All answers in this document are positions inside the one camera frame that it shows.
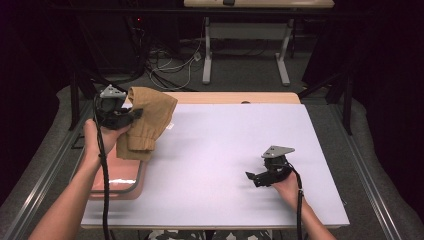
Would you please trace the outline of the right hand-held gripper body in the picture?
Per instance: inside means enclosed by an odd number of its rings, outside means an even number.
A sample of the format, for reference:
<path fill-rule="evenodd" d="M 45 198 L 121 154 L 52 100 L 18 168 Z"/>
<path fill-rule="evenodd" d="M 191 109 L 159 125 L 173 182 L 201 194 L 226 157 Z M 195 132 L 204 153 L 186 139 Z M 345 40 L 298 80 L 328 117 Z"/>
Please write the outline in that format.
<path fill-rule="evenodd" d="M 294 151 L 294 148 L 270 146 L 262 154 L 266 171 L 257 174 L 257 178 L 254 180 L 261 181 L 267 186 L 285 180 L 293 171 L 293 167 L 288 162 L 286 155 Z"/>

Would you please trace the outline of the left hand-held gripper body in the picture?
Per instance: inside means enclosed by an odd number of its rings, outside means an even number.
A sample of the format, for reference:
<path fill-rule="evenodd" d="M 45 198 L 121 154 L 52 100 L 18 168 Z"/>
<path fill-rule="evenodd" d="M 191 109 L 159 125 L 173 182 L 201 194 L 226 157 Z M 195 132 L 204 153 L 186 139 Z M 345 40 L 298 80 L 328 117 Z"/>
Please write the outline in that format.
<path fill-rule="evenodd" d="M 108 129 L 118 130 L 130 125 L 134 117 L 123 104 L 126 93 L 112 85 L 102 90 L 94 100 L 94 110 L 97 122 Z"/>

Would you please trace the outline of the tan pants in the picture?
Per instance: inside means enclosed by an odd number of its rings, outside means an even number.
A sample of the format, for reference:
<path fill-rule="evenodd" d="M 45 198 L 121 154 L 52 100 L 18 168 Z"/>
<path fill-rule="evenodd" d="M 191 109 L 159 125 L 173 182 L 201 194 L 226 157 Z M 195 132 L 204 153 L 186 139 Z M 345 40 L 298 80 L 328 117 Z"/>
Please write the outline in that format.
<path fill-rule="evenodd" d="M 131 87 L 128 99 L 132 103 L 132 113 L 136 110 L 142 110 L 143 113 L 118 138 L 116 155 L 126 160 L 149 161 L 156 141 L 172 119 L 178 100 L 147 87 Z"/>

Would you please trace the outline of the pink basin with grey rim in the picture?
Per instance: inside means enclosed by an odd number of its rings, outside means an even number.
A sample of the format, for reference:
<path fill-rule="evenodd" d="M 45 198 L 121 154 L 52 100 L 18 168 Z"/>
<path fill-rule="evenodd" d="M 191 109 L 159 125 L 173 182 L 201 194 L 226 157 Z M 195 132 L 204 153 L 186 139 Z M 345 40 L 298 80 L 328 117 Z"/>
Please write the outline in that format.
<path fill-rule="evenodd" d="M 111 200 L 134 200 L 141 195 L 146 162 L 118 158 L 116 148 L 113 148 L 107 155 L 107 166 Z"/>

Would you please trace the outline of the person's right hand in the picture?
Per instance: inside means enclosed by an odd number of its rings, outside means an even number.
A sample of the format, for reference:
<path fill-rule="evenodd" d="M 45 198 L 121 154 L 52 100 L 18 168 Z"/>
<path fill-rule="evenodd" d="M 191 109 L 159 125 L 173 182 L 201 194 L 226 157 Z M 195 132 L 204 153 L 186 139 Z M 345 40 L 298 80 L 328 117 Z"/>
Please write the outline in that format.
<path fill-rule="evenodd" d="M 293 172 L 285 180 L 272 184 L 272 187 L 293 210 L 297 209 L 299 188 Z"/>

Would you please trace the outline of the person's left hand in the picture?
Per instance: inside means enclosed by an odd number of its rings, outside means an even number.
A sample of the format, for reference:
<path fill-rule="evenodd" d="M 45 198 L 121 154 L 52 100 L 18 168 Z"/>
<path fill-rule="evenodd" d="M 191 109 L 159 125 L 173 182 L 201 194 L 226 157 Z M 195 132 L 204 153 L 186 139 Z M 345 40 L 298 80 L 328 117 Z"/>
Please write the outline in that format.
<path fill-rule="evenodd" d="M 98 127 L 93 119 L 84 124 L 85 157 L 97 159 L 101 154 L 107 155 L 115 146 L 118 138 L 129 130 L 129 126 L 118 130 Z"/>

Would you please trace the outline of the black metal stand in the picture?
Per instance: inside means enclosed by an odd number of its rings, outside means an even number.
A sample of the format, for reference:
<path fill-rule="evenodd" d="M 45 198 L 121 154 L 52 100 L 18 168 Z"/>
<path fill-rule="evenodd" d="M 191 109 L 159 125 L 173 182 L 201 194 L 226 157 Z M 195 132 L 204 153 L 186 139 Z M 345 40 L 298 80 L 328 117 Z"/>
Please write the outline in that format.
<path fill-rule="evenodd" d="M 76 67 L 70 77 L 70 93 L 71 93 L 71 124 L 69 130 L 74 130 L 77 123 L 80 120 L 80 108 L 79 108 L 79 91 L 82 91 L 83 95 L 87 99 L 93 99 L 98 93 L 95 88 L 95 83 L 117 88 L 120 91 L 126 92 L 118 84 L 113 83 L 103 76 L 95 73 L 94 71 L 85 67 Z"/>
<path fill-rule="evenodd" d="M 331 87 L 326 95 L 326 101 L 330 104 L 335 104 L 340 97 L 343 97 L 342 126 L 346 133 L 351 135 L 353 78 L 350 73 L 336 73 L 319 83 L 307 87 L 298 93 L 298 97 L 303 99 L 328 84 L 330 84 Z"/>

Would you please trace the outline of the black equipment with red light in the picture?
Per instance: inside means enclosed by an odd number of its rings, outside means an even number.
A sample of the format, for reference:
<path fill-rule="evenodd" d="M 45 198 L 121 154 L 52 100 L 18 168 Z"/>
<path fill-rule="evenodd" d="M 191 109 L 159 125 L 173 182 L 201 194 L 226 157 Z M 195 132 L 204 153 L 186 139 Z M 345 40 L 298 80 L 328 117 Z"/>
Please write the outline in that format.
<path fill-rule="evenodd" d="M 100 74 L 137 78 L 144 73 L 143 31 L 131 17 L 81 16 L 78 21 Z"/>

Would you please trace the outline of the person's patterned clothing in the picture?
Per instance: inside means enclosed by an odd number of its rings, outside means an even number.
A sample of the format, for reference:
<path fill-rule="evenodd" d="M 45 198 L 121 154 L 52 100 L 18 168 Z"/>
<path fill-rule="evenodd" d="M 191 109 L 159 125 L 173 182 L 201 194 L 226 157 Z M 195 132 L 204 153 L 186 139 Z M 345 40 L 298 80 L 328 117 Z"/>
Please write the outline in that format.
<path fill-rule="evenodd" d="M 152 230 L 144 240 L 272 240 L 269 230 Z"/>

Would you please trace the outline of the desk with white legs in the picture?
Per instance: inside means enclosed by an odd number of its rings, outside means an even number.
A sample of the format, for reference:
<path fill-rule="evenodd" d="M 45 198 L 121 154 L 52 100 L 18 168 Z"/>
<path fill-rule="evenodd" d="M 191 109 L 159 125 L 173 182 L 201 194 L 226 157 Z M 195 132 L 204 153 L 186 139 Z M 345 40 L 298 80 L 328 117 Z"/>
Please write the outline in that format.
<path fill-rule="evenodd" d="M 184 0 L 188 8 L 206 8 L 211 10 L 330 10 L 334 0 L 235 0 L 233 6 L 223 4 L 223 0 Z M 291 34 L 294 32 L 293 17 L 288 17 L 283 23 L 217 23 L 205 18 L 205 61 L 202 82 L 209 84 L 212 71 L 211 39 L 261 39 L 281 40 L 282 45 L 275 54 L 280 79 L 283 86 L 289 86 L 290 80 L 286 70 L 284 58 Z"/>

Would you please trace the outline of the metal floor rail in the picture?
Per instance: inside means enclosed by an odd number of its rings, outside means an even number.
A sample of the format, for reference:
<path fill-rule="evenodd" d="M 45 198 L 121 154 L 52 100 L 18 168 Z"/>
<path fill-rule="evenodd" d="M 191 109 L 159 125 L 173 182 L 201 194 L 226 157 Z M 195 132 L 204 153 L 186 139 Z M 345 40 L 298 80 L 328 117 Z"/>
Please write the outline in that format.
<path fill-rule="evenodd" d="M 0 207 L 0 240 L 25 240 L 73 174 L 83 152 L 83 125 L 92 101 L 81 100 L 72 125 L 71 105 L 63 100 L 53 124 L 18 183 Z"/>
<path fill-rule="evenodd" d="M 364 161 L 354 136 L 347 133 L 347 130 L 342 123 L 341 110 L 337 105 L 330 105 L 329 108 L 332 117 L 336 120 L 339 131 L 349 146 L 350 152 L 353 156 L 353 165 L 355 167 L 355 171 L 358 174 L 358 177 L 373 209 L 374 215 L 376 216 L 386 239 L 402 240 L 393 218 L 388 211 L 387 205 L 383 201 L 383 198 L 377 189 L 368 166 Z"/>

